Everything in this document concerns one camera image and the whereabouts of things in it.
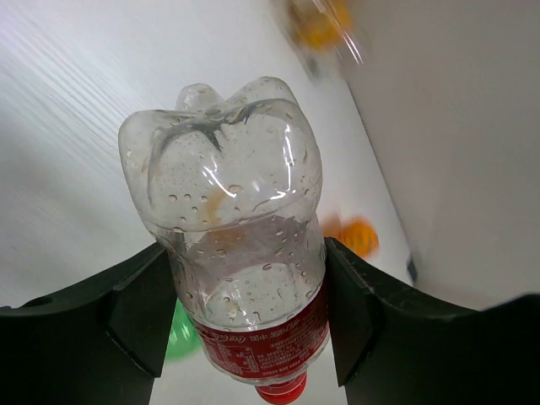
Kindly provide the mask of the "green plastic bottle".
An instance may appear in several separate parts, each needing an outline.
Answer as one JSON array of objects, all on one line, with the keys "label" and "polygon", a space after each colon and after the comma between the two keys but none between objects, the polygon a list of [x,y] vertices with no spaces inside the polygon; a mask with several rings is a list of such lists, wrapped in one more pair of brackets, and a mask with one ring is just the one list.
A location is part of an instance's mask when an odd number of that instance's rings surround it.
[{"label": "green plastic bottle", "polygon": [[180,361],[201,348],[197,335],[183,304],[177,300],[170,327],[165,361]]}]

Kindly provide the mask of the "clear bottle yellow cap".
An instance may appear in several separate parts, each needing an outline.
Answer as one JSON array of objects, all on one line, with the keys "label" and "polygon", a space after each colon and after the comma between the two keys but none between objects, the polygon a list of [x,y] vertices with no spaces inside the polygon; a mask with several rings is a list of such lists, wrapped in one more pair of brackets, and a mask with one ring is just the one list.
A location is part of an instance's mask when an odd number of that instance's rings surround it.
[{"label": "clear bottle yellow cap", "polygon": [[366,48],[354,34],[350,7],[345,1],[271,2],[281,34],[309,79],[341,74],[343,66],[366,62]]}]

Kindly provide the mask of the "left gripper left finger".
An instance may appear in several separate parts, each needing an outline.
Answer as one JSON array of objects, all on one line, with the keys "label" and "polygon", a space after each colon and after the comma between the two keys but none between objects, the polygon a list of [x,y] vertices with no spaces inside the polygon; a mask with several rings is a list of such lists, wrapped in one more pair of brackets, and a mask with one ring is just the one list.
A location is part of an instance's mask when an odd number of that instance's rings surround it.
[{"label": "left gripper left finger", "polygon": [[1,309],[3,404],[147,404],[176,305],[158,244],[19,308]]}]

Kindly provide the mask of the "clear bottle red label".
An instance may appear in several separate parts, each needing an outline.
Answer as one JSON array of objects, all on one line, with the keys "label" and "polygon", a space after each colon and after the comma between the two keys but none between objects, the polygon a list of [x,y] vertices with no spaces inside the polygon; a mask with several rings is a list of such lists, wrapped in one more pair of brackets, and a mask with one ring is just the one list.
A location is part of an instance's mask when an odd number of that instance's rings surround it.
[{"label": "clear bottle red label", "polygon": [[329,325],[321,156],[290,87],[187,86],[174,109],[131,114],[118,145],[209,362],[268,403],[297,400]]}]

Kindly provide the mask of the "orange plastic bottle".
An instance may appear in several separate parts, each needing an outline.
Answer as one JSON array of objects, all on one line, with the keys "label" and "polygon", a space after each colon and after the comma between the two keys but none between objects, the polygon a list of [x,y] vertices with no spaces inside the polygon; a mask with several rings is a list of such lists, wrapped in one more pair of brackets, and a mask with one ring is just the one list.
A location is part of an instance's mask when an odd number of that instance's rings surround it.
[{"label": "orange plastic bottle", "polygon": [[321,227],[325,237],[340,241],[363,259],[373,257],[380,249],[378,234],[365,218],[355,217],[343,222],[340,217],[334,216],[324,221]]}]

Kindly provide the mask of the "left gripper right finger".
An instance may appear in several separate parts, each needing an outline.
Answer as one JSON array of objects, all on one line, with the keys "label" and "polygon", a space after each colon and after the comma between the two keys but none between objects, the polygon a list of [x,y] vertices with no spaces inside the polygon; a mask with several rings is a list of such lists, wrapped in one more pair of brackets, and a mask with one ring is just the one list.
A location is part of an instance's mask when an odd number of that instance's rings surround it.
[{"label": "left gripper right finger", "polygon": [[436,299],[326,239],[329,325],[350,404],[536,404],[539,297]]}]

